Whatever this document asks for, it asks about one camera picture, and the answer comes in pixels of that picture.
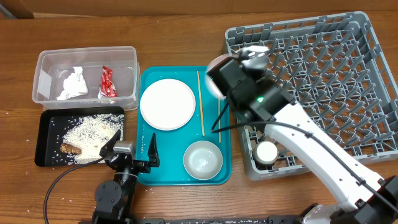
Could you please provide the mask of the small pink bowl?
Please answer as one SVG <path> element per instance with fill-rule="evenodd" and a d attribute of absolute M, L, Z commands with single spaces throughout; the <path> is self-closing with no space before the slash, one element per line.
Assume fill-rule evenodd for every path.
<path fill-rule="evenodd" d="M 206 75 L 205 75 L 205 83 L 206 87 L 209 90 L 209 92 L 218 99 L 224 100 L 226 98 L 226 95 L 223 94 L 220 89 L 216 86 L 215 82 L 213 79 L 210 77 L 210 70 L 214 67 L 216 67 L 219 63 L 229 60 L 231 58 L 236 58 L 237 55 L 229 55 L 229 54 L 223 54 L 220 55 L 219 57 L 213 59 L 207 66 L 206 68 Z"/>

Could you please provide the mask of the grey round bowl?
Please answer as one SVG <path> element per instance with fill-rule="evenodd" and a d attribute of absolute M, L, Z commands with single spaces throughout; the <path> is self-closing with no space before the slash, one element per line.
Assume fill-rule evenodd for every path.
<path fill-rule="evenodd" d="M 194 179 L 210 180 L 220 172 L 223 166 L 223 155 L 216 144 L 209 141 L 197 141 L 186 149 L 183 166 Z"/>

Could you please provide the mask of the wooden chopstick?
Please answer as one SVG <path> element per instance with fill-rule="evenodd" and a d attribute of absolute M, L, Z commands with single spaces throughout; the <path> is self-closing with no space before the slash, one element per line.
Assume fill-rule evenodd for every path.
<path fill-rule="evenodd" d="M 202 97 L 201 97 L 201 83 L 200 83 L 199 71 L 197 71 L 197 83 L 198 83 L 198 98 L 199 98 L 199 104 L 200 104 L 201 133 L 202 133 L 202 136 L 205 136 L 205 124 L 204 124 L 204 117 L 203 117 L 203 104 L 202 104 Z"/>
<path fill-rule="evenodd" d="M 218 97 L 218 116 L 221 115 L 221 98 Z M 221 118 L 218 120 L 218 129 L 221 127 Z M 218 133 L 218 140 L 221 143 L 221 133 Z"/>

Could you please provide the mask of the white plastic cup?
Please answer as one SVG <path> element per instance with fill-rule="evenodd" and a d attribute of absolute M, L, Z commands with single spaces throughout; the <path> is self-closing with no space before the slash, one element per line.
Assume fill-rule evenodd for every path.
<path fill-rule="evenodd" d="M 279 152 L 274 143 L 270 141 L 260 142 L 255 146 L 253 151 L 254 160 L 263 165 L 273 164 L 278 156 Z"/>

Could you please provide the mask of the brown food scraps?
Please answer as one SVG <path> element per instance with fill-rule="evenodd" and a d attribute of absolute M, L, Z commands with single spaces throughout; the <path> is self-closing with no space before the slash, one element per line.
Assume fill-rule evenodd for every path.
<path fill-rule="evenodd" d="M 60 145 L 60 151 L 65 154 L 73 154 L 73 155 L 80 155 L 82 153 L 82 150 L 80 148 L 67 143 L 62 143 Z"/>

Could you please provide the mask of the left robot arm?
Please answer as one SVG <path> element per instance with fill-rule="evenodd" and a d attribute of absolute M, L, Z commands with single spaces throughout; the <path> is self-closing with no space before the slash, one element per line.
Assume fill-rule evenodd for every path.
<path fill-rule="evenodd" d="M 160 166 L 156 134 L 151 137 L 146 161 L 137 160 L 132 142 L 122 141 L 120 137 L 121 132 L 117 131 L 99 152 L 115 174 L 113 180 L 104 181 L 96 188 L 92 223 L 135 223 L 130 210 L 138 176 Z"/>

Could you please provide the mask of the white rice grains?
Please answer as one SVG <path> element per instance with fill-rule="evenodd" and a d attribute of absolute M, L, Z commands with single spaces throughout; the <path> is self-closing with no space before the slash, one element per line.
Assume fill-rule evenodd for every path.
<path fill-rule="evenodd" d="M 82 153 L 74 155 L 76 164 L 86 164 L 100 158 L 100 149 L 119 129 L 119 126 L 109 127 L 101 118 L 85 118 L 78 127 L 67 132 L 63 143 L 80 148 Z"/>

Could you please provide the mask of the large white round plate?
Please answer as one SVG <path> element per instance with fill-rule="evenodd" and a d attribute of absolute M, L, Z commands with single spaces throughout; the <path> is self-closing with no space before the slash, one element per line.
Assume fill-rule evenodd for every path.
<path fill-rule="evenodd" d="M 172 131 L 192 118 L 196 99 L 191 88 L 176 79 L 162 79 L 149 85 L 140 100 L 144 121 L 155 129 Z"/>

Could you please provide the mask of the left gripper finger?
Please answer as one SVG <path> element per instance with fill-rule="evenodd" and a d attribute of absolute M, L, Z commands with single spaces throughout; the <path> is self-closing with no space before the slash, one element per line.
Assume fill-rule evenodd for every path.
<path fill-rule="evenodd" d="M 148 148 L 147 156 L 149 158 L 149 164 L 151 167 L 159 167 L 160 166 L 160 158 L 157 150 L 157 141 L 156 141 L 156 133 L 152 134 L 152 138 L 150 140 L 150 145 Z"/>
<path fill-rule="evenodd" d="M 113 137 L 100 149 L 99 155 L 105 157 L 109 151 L 113 150 L 114 145 L 120 140 L 121 130 L 117 130 Z"/>

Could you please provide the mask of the red foil snack wrapper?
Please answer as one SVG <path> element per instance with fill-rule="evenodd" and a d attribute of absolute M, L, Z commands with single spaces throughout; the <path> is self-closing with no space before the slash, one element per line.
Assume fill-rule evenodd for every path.
<path fill-rule="evenodd" d="M 99 86 L 98 98 L 114 98 L 117 97 L 116 87 L 112 81 L 113 71 L 106 67 L 102 66 L 101 73 L 101 83 Z"/>

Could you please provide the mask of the white paper napkin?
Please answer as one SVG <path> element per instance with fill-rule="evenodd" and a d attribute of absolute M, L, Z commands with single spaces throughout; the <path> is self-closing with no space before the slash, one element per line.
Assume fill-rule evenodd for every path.
<path fill-rule="evenodd" d="M 63 81 L 63 90 L 57 97 L 57 100 L 68 100 L 88 93 L 86 81 L 83 76 L 83 68 L 74 67 L 73 69 L 74 72 Z"/>

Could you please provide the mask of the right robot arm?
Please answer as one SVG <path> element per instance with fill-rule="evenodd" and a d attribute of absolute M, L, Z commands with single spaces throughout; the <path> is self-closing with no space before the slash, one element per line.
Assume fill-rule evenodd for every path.
<path fill-rule="evenodd" d="M 206 74 L 217 95 L 240 119 L 238 126 L 263 126 L 264 132 L 297 156 L 327 187 L 335 205 L 313 204 L 296 223 L 394 223 L 397 177 L 382 178 L 332 140 L 301 104 L 264 76 L 267 57 L 222 55 Z"/>

